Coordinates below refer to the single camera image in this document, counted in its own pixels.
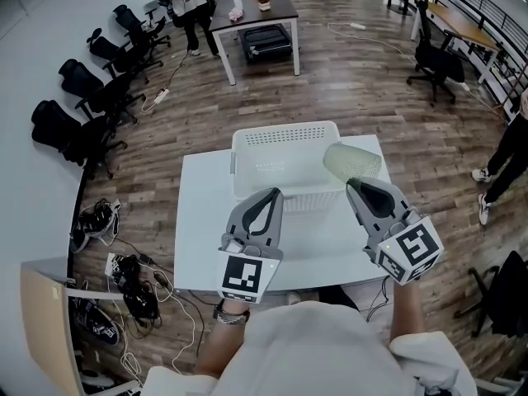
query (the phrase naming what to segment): white sneaker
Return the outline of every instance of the white sneaker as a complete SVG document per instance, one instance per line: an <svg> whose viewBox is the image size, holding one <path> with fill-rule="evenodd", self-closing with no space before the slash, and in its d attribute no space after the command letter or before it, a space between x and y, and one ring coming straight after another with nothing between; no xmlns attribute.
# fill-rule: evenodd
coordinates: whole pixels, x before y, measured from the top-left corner
<svg viewBox="0 0 528 396"><path fill-rule="evenodd" d="M295 305L303 300L300 298L300 295L297 292L288 292L286 295L286 304Z"/></svg>
<svg viewBox="0 0 528 396"><path fill-rule="evenodd" d="M491 203L486 202L485 197L486 194L478 196L478 221L482 226L488 222L489 207L492 206Z"/></svg>
<svg viewBox="0 0 528 396"><path fill-rule="evenodd" d="M489 181L492 180L492 177L489 175L487 168L483 168L483 169L478 169L477 168L477 169L473 170L471 172L471 177L476 182L486 182L486 183L488 183Z"/></svg>

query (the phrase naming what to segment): vase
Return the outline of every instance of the vase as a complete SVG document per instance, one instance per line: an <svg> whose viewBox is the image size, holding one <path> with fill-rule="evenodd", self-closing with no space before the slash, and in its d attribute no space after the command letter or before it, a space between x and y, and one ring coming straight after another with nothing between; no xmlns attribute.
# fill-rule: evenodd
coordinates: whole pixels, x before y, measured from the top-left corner
<svg viewBox="0 0 528 396"><path fill-rule="evenodd" d="M258 3L258 8L261 9L263 12L265 12L266 10L271 9L271 4L270 2Z"/></svg>

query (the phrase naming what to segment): white marker cube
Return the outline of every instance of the white marker cube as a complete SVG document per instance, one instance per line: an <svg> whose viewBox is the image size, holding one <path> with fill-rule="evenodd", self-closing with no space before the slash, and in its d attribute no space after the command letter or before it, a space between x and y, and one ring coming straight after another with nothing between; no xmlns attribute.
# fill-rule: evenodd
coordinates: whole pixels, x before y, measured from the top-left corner
<svg viewBox="0 0 528 396"><path fill-rule="evenodd" d="M434 266L443 252L431 219L425 217L378 244L375 263L405 285Z"/></svg>
<svg viewBox="0 0 528 396"><path fill-rule="evenodd" d="M281 262L218 251L216 288L222 298L260 303Z"/></svg>

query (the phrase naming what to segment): basket handle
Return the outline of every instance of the basket handle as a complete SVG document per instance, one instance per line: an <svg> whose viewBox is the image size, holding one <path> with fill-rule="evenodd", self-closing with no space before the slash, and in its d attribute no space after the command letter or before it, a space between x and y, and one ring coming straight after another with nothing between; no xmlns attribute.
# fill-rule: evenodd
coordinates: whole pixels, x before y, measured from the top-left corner
<svg viewBox="0 0 528 396"><path fill-rule="evenodd" d="M235 168L237 166L237 154L235 152L231 152L231 165L229 166L229 173L232 175L235 173Z"/></svg>

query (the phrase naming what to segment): black office chair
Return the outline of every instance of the black office chair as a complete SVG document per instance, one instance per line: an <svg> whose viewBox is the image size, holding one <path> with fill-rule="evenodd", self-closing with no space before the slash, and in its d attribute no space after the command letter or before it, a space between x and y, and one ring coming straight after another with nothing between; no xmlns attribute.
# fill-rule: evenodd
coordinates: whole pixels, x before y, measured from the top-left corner
<svg viewBox="0 0 528 396"><path fill-rule="evenodd" d="M476 309L481 309L477 330L472 332L473 337L480 334L487 316L493 321L493 333L522 337L528 332L526 264L517 252L512 251L500 269L498 266L493 266L486 270L493 273L493 281L489 289L480 274L474 268L470 268L468 273L474 276L483 298L464 311L457 311L453 317L460 318Z"/></svg>
<svg viewBox="0 0 528 396"><path fill-rule="evenodd" d="M152 12L147 12L148 16L152 19ZM169 35L165 35L161 38L158 37L158 34L162 31L162 29L165 27L166 19L165 16L160 19L156 25L156 27L151 31L143 31L141 26L146 21L140 21L135 14L125 5L120 4L118 7L114 9L115 13L115 21L119 25L121 25L123 28L125 28L128 32L125 34L125 36L130 35L130 39L132 40L132 44L136 45L136 41L139 37L142 38L148 38L148 41L150 42L151 47L156 47L157 45L166 45L167 47L171 46L171 37Z"/></svg>
<svg viewBox="0 0 528 396"><path fill-rule="evenodd" d="M407 78L407 83L411 85L413 79L430 82L432 85L432 106L434 106L436 101L436 87L440 87L447 92L451 97L451 103L455 104L455 94L446 86L445 82L447 78L451 78L458 83L464 82L462 62L454 54L432 46L431 29L427 19L428 2L427 0L414 0L414 2L422 20L420 44L418 44L415 53L417 65L414 70L418 71L421 69L425 76L410 76ZM448 35L457 36L448 30L444 32Z"/></svg>
<svg viewBox="0 0 528 396"><path fill-rule="evenodd" d="M35 125L31 133L35 142L57 149L67 161L79 166L89 159L85 168L89 169L91 178L94 178L93 169L97 164L104 165L108 178L113 178L106 163L106 153L120 145L127 148L127 144L119 141L106 146L111 132L105 117L97 117L81 125L67 115L55 100L44 100L33 111L31 121Z"/></svg>
<svg viewBox="0 0 528 396"><path fill-rule="evenodd" d="M87 109L87 105L93 113L104 111L108 117L112 118L125 113L134 123L137 123L137 118L131 115L126 107L139 99L145 101L146 96L139 94L132 97L128 93L131 81L128 73L103 85L101 79L91 73L84 64L70 59L61 66L59 74L64 77L61 87L66 92L82 98L75 108L81 108L89 120L93 120L93 116Z"/></svg>
<svg viewBox="0 0 528 396"><path fill-rule="evenodd" d="M131 49L127 50L126 46L130 43L127 41L121 47L112 44L104 36L101 36L101 28L96 28L92 36L86 42L89 44L90 53L108 60L102 68L108 69L110 75L115 79L116 73L130 73L134 78L138 73L144 71L146 68L152 66L163 66L162 61L152 61L152 56L149 53L151 47L145 41L144 45L137 44ZM147 75L144 75L145 83L149 83Z"/></svg>

